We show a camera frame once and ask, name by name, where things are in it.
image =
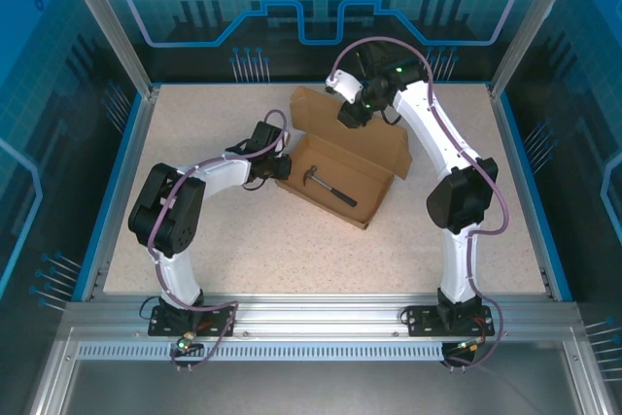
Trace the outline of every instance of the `ventilation slot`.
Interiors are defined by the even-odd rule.
[[[213,344],[203,344],[180,362],[201,359]],[[280,362],[327,362],[327,361],[440,361],[439,342],[224,342],[212,357],[215,361],[280,361]],[[109,361],[168,361],[171,342],[83,342],[80,360]]]

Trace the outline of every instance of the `robotic arm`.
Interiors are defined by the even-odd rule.
[[[367,49],[365,56],[370,56]],[[431,112],[428,84],[421,80],[418,64],[381,66],[367,72],[369,81],[361,84],[354,76],[336,70],[326,81],[327,92],[344,97],[338,119],[350,128],[365,125],[376,111],[388,106],[413,128],[422,142],[438,177],[438,186],[427,200],[432,221],[443,229],[444,268],[438,290],[438,316],[445,328],[457,331],[462,323],[470,326],[472,318],[482,309],[481,298],[468,280],[467,241],[480,228],[484,211],[490,206],[492,189],[479,173],[459,154],[449,137],[442,131]],[[486,171],[492,180],[498,167],[491,159],[482,160],[458,133],[453,123],[433,97],[433,105],[451,136],[460,143],[463,153]],[[476,236],[471,238],[471,275],[475,276]]]
[[[258,122],[251,138],[227,148],[222,157],[207,162],[181,184],[154,242],[159,270],[168,287],[168,292],[162,291],[161,298],[168,305],[180,308],[170,295],[186,306],[202,303],[202,291],[192,272],[189,245],[196,234],[203,201],[229,187],[243,186],[255,179],[287,180],[290,176],[292,161],[282,154],[289,140],[287,132],[272,150],[261,156],[242,158],[267,148],[280,133],[281,128],[265,121]],[[174,168],[162,163],[152,168],[129,216],[129,229],[141,245],[149,246],[149,236],[163,202],[189,169],[191,167]]]

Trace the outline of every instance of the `speckled tabletop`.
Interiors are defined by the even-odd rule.
[[[322,85],[307,85],[323,90]],[[165,85],[155,104],[104,286],[106,294],[159,290],[146,250],[127,228],[127,215],[151,167],[191,165],[248,137],[271,108],[289,114],[297,85]],[[508,231],[478,240],[480,288],[542,293],[536,255],[484,85],[438,85],[436,94],[469,144],[499,166],[510,208]],[[292,147],[301,133],[294,131]],[[367,230],[359,230],[270,181],[255,192],[225,190],[202,207],[191,245],[196,279],[206,293],[433,293],[442,275],[441,231],[426,210],[437,181],[410,130],[413,162],[396,178]],[[493,199],[484,226],[501,223]]]

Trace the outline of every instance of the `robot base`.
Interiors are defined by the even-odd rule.
[[[476,321],[483,320],[482,329]],[[464,303],[451,303],[438,291],[436,306],[408,306],[401,313],[410,337],[477,337],[495,335],[495,326],[488,306],[478,296]]]
[[[196,306],[201,306],[202,301],[203,294],[199,297]],[[152,310],[147,334],[158,337],[179,337],[192,330],[197,337],[218,337],[232,312],[232,307],[213,312],[182,310],[160,298],[159,304]],[[232,324],[229,327],[225,337],[233,335],[234,326],[235,324]]]

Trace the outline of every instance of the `enclosure wall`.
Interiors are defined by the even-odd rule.
[[[376,34],[427,50],[438,80],[490,80],[533,0],[110,1],[151,79],[179,83],[322,80]]]
[[[83,0],[0,11],[0,413],[13,414],[74,284],[42,255],[80,268],[136,93]]]
[[[622,0],[557,0],[506,94],[570,291],[619,323]]]

